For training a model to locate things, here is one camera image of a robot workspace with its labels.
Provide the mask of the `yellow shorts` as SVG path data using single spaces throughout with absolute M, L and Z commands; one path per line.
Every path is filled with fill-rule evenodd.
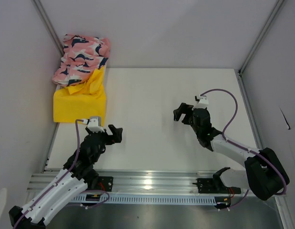
M 74 123 L 76 119 L 101 117 L 104 126 L 106 94 L 103 84 L 106 68 L 94 70 L 84 83 L 57 90 L 53 96 L 53 121 Z

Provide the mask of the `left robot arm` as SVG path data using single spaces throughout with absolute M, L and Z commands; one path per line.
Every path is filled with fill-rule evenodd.
M 63 165 L 58 175 L 35 198 L 22 207 L 9 210 L 10 222 L 15 229 L 44 229 L 71 200 L 81 193 L 106 195 L 109 191 L 101 184 L 94 164 L 99 160 L 106 146 L 122 142 L 122 128 L 114 125 L 106 130 L 92 131 L 86 127 L 84 140 L 77 139 L 77 148 Z

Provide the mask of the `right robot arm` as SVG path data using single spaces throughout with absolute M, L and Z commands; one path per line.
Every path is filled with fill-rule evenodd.
M 212 181 L 215 191 L 221 193 L 229 187 L 245 188 L 261 200 L 286 193 L 290 179 L 272 149 L 252 149 L 229 139 L 223 131 L 212 126 L 210 113 L 204 105 L 181 103 L 173 111 L 173 118 L 189 125 L 202 147 L 222 154 L 244 167 L 244 171 L 225 167 L 215 173 Z

